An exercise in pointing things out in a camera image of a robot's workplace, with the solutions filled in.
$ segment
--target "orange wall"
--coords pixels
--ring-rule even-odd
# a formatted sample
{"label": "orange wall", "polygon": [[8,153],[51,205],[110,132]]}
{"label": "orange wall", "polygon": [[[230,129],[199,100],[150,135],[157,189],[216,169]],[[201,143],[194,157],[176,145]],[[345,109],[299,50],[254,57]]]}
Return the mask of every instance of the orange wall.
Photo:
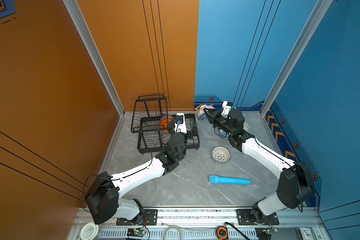
{"label": "orange wall", "polygon": [[[15,6],[15,14],[0,19],[0,130],[84,182],[97,174],[119,116],[63,1]],[[1,133],[0,146],[82,188]],[[0,162],[80,196],[1,148]],[[79,205],[0,165],[0,239],[66,239]]]}
{"label": "orange wall", "polygon": [[157,93],[172,110],[193,109],[199,1],[78,3],[126,111]]}

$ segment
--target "blue wall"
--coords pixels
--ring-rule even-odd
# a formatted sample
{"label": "blue wall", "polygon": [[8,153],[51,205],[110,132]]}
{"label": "blue wall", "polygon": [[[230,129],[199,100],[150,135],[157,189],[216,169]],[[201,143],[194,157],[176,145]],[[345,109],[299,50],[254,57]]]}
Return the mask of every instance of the blue wall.
{"label": "blue wall", "polygon": [[332,2],[276,103],[319,171],[329,233],[360,237],[360,0]]}
{"label": "blue wall", "polygon": [[200,0],[195,95],[216,95],[222,101],[235,99],[235,106],[243,108],[263,101],[315,4],[316,0],[266,0],[265,5],[264,0]]}
{"label": "blue wall", "polygon": [[0,12],[0,18],[14,14],[16,12],[14,9],[14,0],[5,0],[4,2],[5,2],[5,7],[7,10]]}

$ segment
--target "black handle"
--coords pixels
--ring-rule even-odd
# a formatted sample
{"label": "black handle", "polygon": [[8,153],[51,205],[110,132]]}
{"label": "black handle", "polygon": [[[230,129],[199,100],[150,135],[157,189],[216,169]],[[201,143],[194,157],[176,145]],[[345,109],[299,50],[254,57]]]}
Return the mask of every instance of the black handle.
{"label": "black handle", "polygon": [[139,96],[137,99],[140,99],[141,97],[150,97],[150,96],[163,96],[163,98],[165,97],[163,94],[153,94],[153,95],[143,95],[143,96]]}

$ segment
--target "orange tape measure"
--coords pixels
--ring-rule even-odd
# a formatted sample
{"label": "orange tape measure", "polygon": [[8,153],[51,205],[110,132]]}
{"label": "orange tape measure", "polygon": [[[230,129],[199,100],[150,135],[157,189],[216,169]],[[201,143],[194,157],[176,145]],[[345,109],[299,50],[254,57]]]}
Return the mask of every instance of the orange tape measure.
{"label": "orange tape measure", "polygon": [[219,240],[226,240],[228,239],[228,230],[226,227],[218,227],[216,231],[217,237],[219,237]]}

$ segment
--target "black stripe line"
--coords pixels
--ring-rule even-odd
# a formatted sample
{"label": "black stripe line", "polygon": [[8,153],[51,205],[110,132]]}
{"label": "black stripe line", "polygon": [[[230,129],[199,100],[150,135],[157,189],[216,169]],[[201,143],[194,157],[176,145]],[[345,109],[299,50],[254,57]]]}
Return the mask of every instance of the black stripe line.
{"label": "black stripe line", "polygon": [[[348,226],[348,227],[358,227],[358,226],[360,226],[360,224],[359,225]],[[327,229],[327,230],[329,231],[329,230],[336,230],[336,229],[348,228],[348,227],[338,227],[338,228],[332,228],[332,229]]]}
{"label": "black stripe line", "polygon": [[151,48],[152,62],[153,62],[153,64],[154,64],[154,71],[155,71],[155,78],[156,78],[156,85],[157,85],[157,93],[158,93],[158,94],[160,94],[160,91],[158,90],[158,82],[157,82],[157,75],[156,75],[156,68],[155,68],[154,54],[153,54],[153,52],[152,52],[151,38],[149,37],[149,30],[148,30],[147,15],[145,14],[144,0],[141,0],[141,2],[143,3],[143,10],[144,10],[144,16],[145,16],[145,23],[147,24],[147,32],[148,32],[149,47]]}
{"label": "black stripe line", "polygon": [[163,75],[161,74],[160,56],[158,55],[158,46],[157,46],[155,20],[154,20],[154,11],[152,10],[152,2],[151,2],[151,0],[149,0],[149,3],[151,4],[152,22],[154,23],[154,32],[155,32],[155,40],[156,40],[156,50],[157,50],[158,67],[159,67],[159,69],[160,69],[161,86],[162,86],[162,88],[163,88],[163,95],[165,96],[165,93],[164,93],[164,84],[163,84]]}
{"label": "black stripe line", "polygon": [[157,9],[158,9],[158,19],[159,19],[159,22],[160,22],[161,43],[162,43],[162,45],[163,45],[164,69],[165,69],[165,80],[166,80],[166,82],[167,82],[168,104],[169,104],[169,110],[171,110],[171,101],[170,101],[170,98],[169,98],[169,88],[168,88],[167,65],[165,64],[163,30],[161,29],[160,8],[159,8],[159,6],[158,6],[158,0],[157,0]]}
{"label": "black stripe line", "polygon": [[243,77],[243,73],[244,73],[244,70],[245,70],[245,66],[247,65],[248,57],[249,57],[250,52],[251,52],[252,44],[253,44],[253,41],[254,41],[254,36],[256,35],[257,28],[258,28],[258,26],[259,26],[261,16],[262,16],[262,14],[263,14],[263,10],[264,10],[264,6],[265,6],[265,2],[267,2],[267,0],[265,0],[265,1],[264,1],[263,9],[261,10],[260,17],[259,17],[259,21],[257,22],[256,30],[254,31],[254,34],[253,34],[253,38],[252,38],[252,42],[251,42],[251,46],[250,46],[250,49],[249,49],[249,51],[248,51],[247,59],[245,60],[245,64],[244,64],[243,71],[241,72],[240,81],[239,81],[239,84],[237,85],[237,89],[236,89],[235,97],[234,97],[234,99],[233,99],[233,103],[235,103],[235,99],[236,99],[237,91],[239,90],[239,86],[240,86],[240,83],[241,83],[241,78]]}
{"label": "black stripe line", "polygon": [[[12,141],[14,141],[15,143],[19,144],[20,146],[24,147],[25,149],[27,149],[28,151],[32,152],[34,155],[40,157],[41,159],[43,159],[44,161],[46,161],[47,163],[49,163],[50,165],[54,166],[55,168],[57,168],[58,170],[62,171],[63,173],[67,174],[65,171],[61,170],[60,168],[58,168],[57,166],[53,165],[51,162],[47,161],[46,159],[44,159],[43,157],[41,157],[40,155],[36,154],[34,151],[30,150],[29,148],[27,148],[26,146],[22,145],[21,143],[19,143],[18,141],[14,140],[12,137],[8,136],[7,134],[5,134],[4,132],[0,131],[1,134],[3,134],[4,136],[6,136],[7,138],[11,139]],[[83,184],[82,182],[80,182],[79,180],[77,180],[76,178],[72,177],[73,179],[75,179],[76,181],[78,181],[79,183]]]}
{"label": "black stripe line", "polygon": [[267,20],[268,20],[268,17],[269,17],[269,13],[271,12],[271,9],[272,9],[272,6],[273,6],[273,2],[274,2],[274,0],[272,0],[272,4],[271,4],[271,7],[269,8],[267,18],[265,19],[265,23],[264,23],[264,26],[263,26],[263,30],[261,31],[261,34],[260,34],[260,37],[259,37],[259,41],[257,42],[257,46],[256,46],[256,49],[255,49],[255,51],[254,51],[253,58],[252,58],[250,67],[249,67],[249,69],[248,69],[247,76],[245,77],[245,81],[244,81],[244,84],[243,84],[243,88],[241,89],[241,92],[240,92],[240,95],[239,95],[239,99],[237,100],[237,103],[239,103],[240,98],[241,98],[241,94],[243,93],[243,89],[244,89],[244,87],[245,87],[245,82],[247,81],[248,74],[250,73],[251,66],[252,66],[252,63],[253,63],[253,60],[254,60],[254,56],[256,55],[257,48],[258,48],[258,46],[259,46],[259,43],[260,43],[260,40],[261,40],[261,36],[263,35],[263,31],[264,31],[265,25],[267,24]]}
{"label": "black stripe line", "polygon": [[253,69],[253,72],[252,72],[252,75],[251,75],[251,78],[250,78],[250,82],[248,83],[247,89],[245,90],[245,94],[244,94],[243,100],[241,101],[240,107],[241,107],[241,105],[243,104],[243,101],[244,101],[245,95],[247,94],[248,88],[249,88],[249,86],[250,86],[250,84],[251,84],[251,80],[252,80],[252,77],[253,77],[253,74],[254,74],[254,70],[256,70],[257,63],[259,62],[259,59],[260,59],[261,53],[263,52],[263,48],[264,48],[264,45],[265,45],[265,41],[267,41],[269,31],[271,30],[271,27],[272,27],[272,24],[273,24],[273,20],[274,20],[274,19],[275,19],[275,17],[276,17],[276,13],[277,13],[277,10],[279,9],[280,3],[281,3],[281,0],[279,1],[279,5],[277,5],[275,15],[273,15],[273,19],[272,19],[271,25],[269,26],[267,36],[265,37],[265,40],[264,40],[263,46],[261,47],[261,51],[260,51],[259,57],[258,57],[258,59],[257,59],[257,61],[256,61],[256,65],[254,66],[254,69]]}
{"label": "black stripe line", "polygon": [[[8,166],[8,165],[5,165],[4,163],[1,163],[1,162],[0,162],[0,164],[3,165],[3,166],[5,166],[5,167],[7,167],[7,168],[10,168],[10,169],[18,172],[18,173],[21,173],[22,175],[25,175],[25,176],[27,176],[27,177],[30,177],[30,178],[32,178],[33,180],[36,180],[36,181],[38,181],[38,182],[41,182],[42,184],[45,184],[45,185],[47,185],[48,187],[52,187],[51,185],[46,184],[45,182],[42,182],[42,181],[40,181],[40,180],[37,180],[36,178],[31,177],[31,176],[29,176],[29,175],[27,175],[27,174],[25,174],[25,173],[23,173],[23,172],[20,172],[19,170],[16,170],[16,169],[14,169],[14,168],[12,168],[12,167],[10,167],[10,166]],[[57,189],[57,188],[55,188],[55,187],[52,187],[52,188],[58,190],[59,192],[62,192],[62,193],[64,193],[64,194],[67,194],[68,196],[71,196],[71,197],[73,197],[73,198],[75,198],[75,199],[77,199],[77,200],[80,201],[80,199],[78,199],[77,197],[72,196],[71,194],[68,194],[68,193],[66,193],[66,192],[63,192],[62,190],[59,190],[59,189]]]}
{"label": "black stripe line", "polygon": [[5,17],[8,17],[8,16],[11,16],[11,15],[13,15],[13,14],[15,14],[15,13],[16,13],[16,12],[11,13],[10,15],[6,15],[6,16],[4,16],[4,17],[0,17],[0,19],[5,18]]}
{"label": "black stripe line", "polygon": [[[354,204],[354,203],[356,203],[356,202],[360,202],[360,200],[357,200],[357,201],[354,201],[354,202],[350,202],[350,203],[348,203],[348,204],[340,205],[340,206],[338,206],[338,207],[344,207],[344,206],[346,206],[346,205]],[[332,210],[332,209],[336,209],[336,208],[338,208],[338,207],[333,207],[333,208],[331,208],[331,209],[327,209],[327,210],[321,211],[321,212],[319,212],[319,213],[326,212],[326,211],[329,211],[329,210]]]}
{"label": "black stripe line", "polygon": [[205,104],[207,104],[207,103],[223,103],[223,102],[195,102],[195,103],[205,103]]}
{"label": "black stripe line", "polygon": [[54,177],[54,178],[56,178],[56,179],[58,179],[58,180],[62,181],[63,183],[65,183],[65,184],[67,184],[67,185],[70,185],[69,183],[67,183],[67,182],[65,182],[65,181],[63,181],[63,180],[61,180],[61,179],[59,179],[58,177],[55,177],[54,175],[52,175],[52,174],[50,174],[49,172],[47,172],[47,171],[45,171],[45,170],[41,169],[40,167],[38,167],[38,166],[36,166],[36,165],[34,165],[34,164],[30,163],[29,161],[27,161],[27,160],[25,160],[25,159],[23,159],[23,158],[21,158],[21,157],[17,156],[17,155],[16,155],[16,154],[14,154],[13,152],[11,152],[11,151],[9,151],[9,150],[5,149],[4,147],[1,147],[1,146],[0,146],[0,148],[1,148],[1,149],[3,149],[3,150],[4,150],[4,151],[6,151],[6,152],[9,152],[9,153],[10,153],[10,154],[12,154],[13,156],[18,157],[19,159],[21,159],[21,160],[23,160],[23,161],[25,161],[25,162],[29,163],[30,165],[32,165],[32,166],[34,166],[34,167],[36,167],[37,169],[40,169],[40,170],[42,170],[43,172],[45,172],[45,173],[47,173],[47,174],[51,175],[52,177]]}
{"label": "black stripe line", "polygon": [[246,108],[254,108],[254,107],[256,107],[257,105],[259,105],[260,103],[264,103],[264,102],[258,102],[258,103],[256,103],[255,105],[253,105],[252,107],[246,107]]}
{"label": "black stripe line", "polygon": [[360,213],[358,213],[358,214],[350,214],[350,215],[346,215],[346,216],[342,216],[342,217],[336,217],[336,218],[324,220],[323,222],[331,221],[331,220],[335,220],[335,219],[339,219],[339,218],[343,218],[343,217],[350,217],[350,216],[359,215],[359,214],[360,214]]}

